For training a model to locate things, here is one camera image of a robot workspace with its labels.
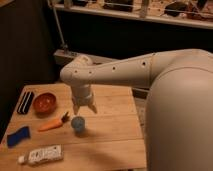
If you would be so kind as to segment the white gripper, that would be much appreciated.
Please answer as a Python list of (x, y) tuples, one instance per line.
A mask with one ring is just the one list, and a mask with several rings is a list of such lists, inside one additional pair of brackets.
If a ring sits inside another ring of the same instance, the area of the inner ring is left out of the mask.
[(80, 106), (88, 106), (95, 114), (97, 108), (93, 103), (93, 92), (90, 85), (72, 86), (72, 100), (74, 115), (78, 115)]

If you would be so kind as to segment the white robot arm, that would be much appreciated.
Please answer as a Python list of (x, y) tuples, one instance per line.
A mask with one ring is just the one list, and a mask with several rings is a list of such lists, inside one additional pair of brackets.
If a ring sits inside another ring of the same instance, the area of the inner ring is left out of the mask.
[(60, 77), (75, 110), (93, 106), (93, 84), (147, 88), (147, 170), (213, 171), (213, 53), (172, 50), (99, 65), (79, 55)]

